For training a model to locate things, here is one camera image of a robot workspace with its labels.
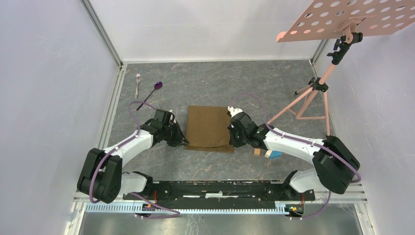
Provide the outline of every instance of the gray floor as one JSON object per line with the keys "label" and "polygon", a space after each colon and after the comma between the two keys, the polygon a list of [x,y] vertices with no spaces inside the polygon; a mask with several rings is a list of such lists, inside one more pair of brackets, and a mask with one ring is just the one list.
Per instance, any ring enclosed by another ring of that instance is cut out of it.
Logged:
{"label": "gray floor", "polygon": [[[320,205],[305,206],[305,213]],[[140,220],[126,213],[86,213],[80,235],[362,235],[353,205],[329,205],[318,217],[290,221],[283,215],[182,214],[163,220]]]}
{"label": "gray floor", "polygon": [[[122,85],[109,144],[126,138],[135,130],[128,113],[128,104],[135,100],[136,73],[141,74],[139,100],[144,100],[157,81],[163,87],[155,91],[148,102],[156,107],[173,110],[182,130],[186,128],[189,105],[228,106],[241,92],[251,92],[261,98],[268,110],[268,118],[289,104],[293,91],[302,88],[313,76],[308,61],[242,61],[156,63],[128,65]],[[293,109],[300,109],[297,104]],[[264,114],[249,96],[240,97],[238,108],[243,109],[257,123]],[[136,112],[145,122],[154,115],[148,107]],[[323,116],[321,95],[309,106],[304,116]],[[325,137],[323,120],[296,120],[286,112],[274,121],[281,130],[311,138]],[[253,155],[250,146],[237,148],[234,154],[184,150],[159,143],[132,159],[124,171],[138,170],[154,180],[225,180],[225,179],[285,179],[293,170],[311,167],[303,160],[283,154],[268,160]]]}

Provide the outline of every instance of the brown towel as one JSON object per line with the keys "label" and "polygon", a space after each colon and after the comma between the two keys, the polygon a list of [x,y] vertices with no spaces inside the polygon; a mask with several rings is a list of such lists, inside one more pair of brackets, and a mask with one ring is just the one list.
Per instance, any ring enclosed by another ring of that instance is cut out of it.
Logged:
{"label": "brown towel", "polygon": [[227,107],[189,106],[187,109],[185,149],[233,153],[229,144],[228,126],[231,118]]}

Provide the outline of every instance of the pink perforated panel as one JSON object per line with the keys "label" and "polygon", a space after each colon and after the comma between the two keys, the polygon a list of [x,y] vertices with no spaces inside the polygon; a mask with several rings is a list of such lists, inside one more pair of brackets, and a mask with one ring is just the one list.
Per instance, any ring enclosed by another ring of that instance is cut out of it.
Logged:
{"label": "pink perforated panel", "polygon": [[336,29],[350,18],[365,17],[357,32],[393,34],[415,22],[415,0],[314,0],[277,42],[339,38]]}

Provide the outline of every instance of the silver fork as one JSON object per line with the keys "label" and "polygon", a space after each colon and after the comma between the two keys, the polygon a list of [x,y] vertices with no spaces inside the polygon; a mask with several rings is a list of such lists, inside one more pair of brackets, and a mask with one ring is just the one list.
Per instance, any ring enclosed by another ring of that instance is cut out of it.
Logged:
{"label": "silver fork", "polygon": [[137,73],[137,79],[136,79],[136,99],[138,99],[138,84],[140,83],[140,81],[141,81],[141,76],[140,76],[140,74],[139,73]]}

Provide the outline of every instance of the spoon handle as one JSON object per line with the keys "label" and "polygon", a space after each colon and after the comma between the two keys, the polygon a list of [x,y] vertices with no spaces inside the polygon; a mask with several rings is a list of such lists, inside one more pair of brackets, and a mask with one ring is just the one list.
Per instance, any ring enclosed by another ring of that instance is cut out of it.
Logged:
{"label": "spoon handle", "polygon": [[[147,96],[147,98],[144,100],[144,102],[146,102],[147,101],[147,99],[151,96],[151,94],[154,92],[155,90],[153,90],[148,96]],[[141,108],[143,106],[143,104],[141,104],[138,108],[137,108],[137,111]]]}

